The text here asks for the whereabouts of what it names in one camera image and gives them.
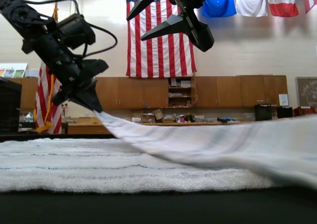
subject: bulletin board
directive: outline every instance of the bulletin board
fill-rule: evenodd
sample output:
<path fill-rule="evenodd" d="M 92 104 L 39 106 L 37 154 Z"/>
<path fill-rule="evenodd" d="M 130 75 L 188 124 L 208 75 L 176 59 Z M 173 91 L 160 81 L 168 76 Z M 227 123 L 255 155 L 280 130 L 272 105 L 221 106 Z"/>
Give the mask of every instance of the bulletin board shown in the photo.
<path fill-rule="evenodd" d="M 27 63 L 0 63 L 0 77 L 23 78 Z"/>
<path fill-rule="evenodd" d="M 317 77 L 297 77 L 296 86 L 299 106 L 317 109 Z"/>

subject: countertop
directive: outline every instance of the countertop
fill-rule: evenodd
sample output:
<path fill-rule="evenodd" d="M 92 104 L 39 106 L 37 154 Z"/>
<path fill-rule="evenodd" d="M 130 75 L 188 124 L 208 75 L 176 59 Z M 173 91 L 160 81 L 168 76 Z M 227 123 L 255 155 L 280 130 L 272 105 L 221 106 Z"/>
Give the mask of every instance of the countertop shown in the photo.
<path fill-rule="evenodd" d="M 192 123 L 141 123 L 146 126 L 209 126 L 209 125 L 235 125 L 235 124 L 244 124 L 250 123 L 249 121 L 243 122 L 192 122 Z M 76 126 L 103 126 L 101 123 L 70 123 L 69 127 Z"/>

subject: paper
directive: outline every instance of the paper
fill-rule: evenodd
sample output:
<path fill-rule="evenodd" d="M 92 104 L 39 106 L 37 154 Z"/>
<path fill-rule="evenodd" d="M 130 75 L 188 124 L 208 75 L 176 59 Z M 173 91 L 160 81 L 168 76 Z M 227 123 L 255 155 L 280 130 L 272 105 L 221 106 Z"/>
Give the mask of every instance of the paper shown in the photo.
<path fill-rule="evenodd" d="M 176 87 L 177 86 L 176 79 L 171 79 L 170 83 L 171 83 L 172 87 Z"/>
<path fill-rule="evenodd" d="M 288 95 L 287 94 L 279 94 L 279 105 L 280 106 L 288 106 Z"/>
<path fill-rule="evenodd" d="M 38 69 L 27 69 L 25 71 L 25 77 L 34 77 L 38 78 L 40 76 L 40 72 Z"/>

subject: black table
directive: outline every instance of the black table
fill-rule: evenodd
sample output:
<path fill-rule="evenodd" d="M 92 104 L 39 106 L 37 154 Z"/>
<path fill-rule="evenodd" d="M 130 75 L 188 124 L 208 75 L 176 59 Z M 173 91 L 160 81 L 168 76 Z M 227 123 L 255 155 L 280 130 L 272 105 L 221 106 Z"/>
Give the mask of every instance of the black table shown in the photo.
<path fill-rule="evenodd" d="M 113 136 L 7 135 L 0 136 L 0 142 L 37 138 L 109 139 Z M 112 224 L 134 220 L 173 224 L 314 224 L 317 223 L 317 192 L 287 187 L 134 195 L 53 193 L 43 190 L 0 193 L 0 224 Z"/>

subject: box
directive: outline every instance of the box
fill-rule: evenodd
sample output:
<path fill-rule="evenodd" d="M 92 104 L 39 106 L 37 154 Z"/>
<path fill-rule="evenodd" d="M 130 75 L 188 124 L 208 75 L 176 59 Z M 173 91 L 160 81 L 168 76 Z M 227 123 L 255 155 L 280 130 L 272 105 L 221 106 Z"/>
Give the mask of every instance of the box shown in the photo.
<path fill-rule="evenodd" d="M 192 87 L 192 82 L 190 80 L 180 81 L 180 87 L 182 87 L 182 88 L 191 88 Z"/>
<path fill-rule="evenodd" d="M 140 117 L 133 117 L 133 118 L 132 118 L 132 122 L 134 122 L 134 123 L 141 123 L 142 120 L 141 120 Z"/>
<path fill-rule="evenodd" d="M 162 113 L 162 110 L 161 110 L 161 109 L 157 109 L 157 110 L 155 110 L 155 111 L 153 112 L 153 114 L 155 115 L 155 118 L 156 118 L 157 120 L 161 120 L 161 119 L 163 119 L 163 118 L 164 118 L 164 116 L 163 116 L 163 113 Z"/>
<path fill-rule="evenodd" d="M 205 116 L 203 116 L 203 115 L 195 116 L 195 121 L 196 122 L 204 122 Z"/>
<path fill-rule="evenodd" d="M 153 113 L 142 114 L 142 123 L 155 123 L 155 115 Z"/>

